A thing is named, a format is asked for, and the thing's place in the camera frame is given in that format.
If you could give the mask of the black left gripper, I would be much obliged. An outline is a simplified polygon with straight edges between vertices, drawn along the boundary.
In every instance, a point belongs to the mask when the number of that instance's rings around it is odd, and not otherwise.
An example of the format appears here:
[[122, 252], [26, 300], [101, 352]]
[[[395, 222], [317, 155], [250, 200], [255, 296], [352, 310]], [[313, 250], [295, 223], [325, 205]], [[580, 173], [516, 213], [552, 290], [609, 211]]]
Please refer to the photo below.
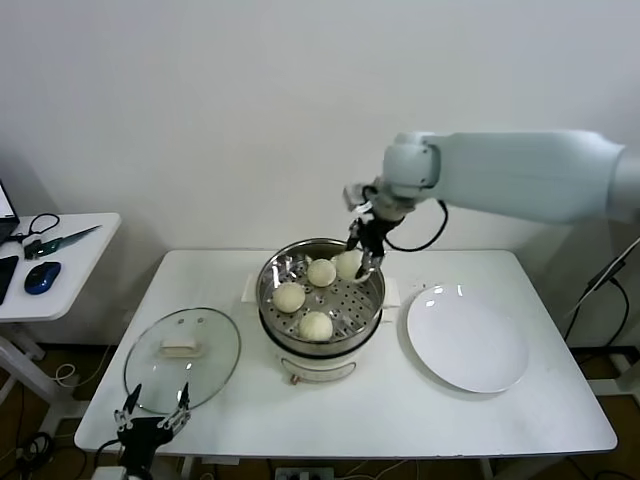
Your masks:
[[138, 405], [142, 384], [139, 383], [127, 396], [123, 407], [114, 411], [114, 420], [123, 447], [121, 465], [127, 470], [149, 470], [156, 450], [173, 439], [173, 430], [181, 430], [191, 417], [189, 383], [178, 395], [177, 407], [162, 420], [160, 418], [136, 418], [132, 413]]

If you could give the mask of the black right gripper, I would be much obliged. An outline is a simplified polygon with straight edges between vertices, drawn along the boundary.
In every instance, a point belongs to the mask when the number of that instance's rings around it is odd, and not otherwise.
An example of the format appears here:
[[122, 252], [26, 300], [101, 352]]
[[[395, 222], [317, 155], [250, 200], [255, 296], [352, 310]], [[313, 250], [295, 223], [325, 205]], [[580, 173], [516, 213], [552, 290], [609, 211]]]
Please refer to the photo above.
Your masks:
[[389, 230], [389, 222], [372, 217], [359, 217], [349, 226], [346, 250], [352, 251], [361, 245], [362, 256], [360, 266], [354, 276], [355, 283], [365, 282], [379, 270], [385, 255], [384, 240]]

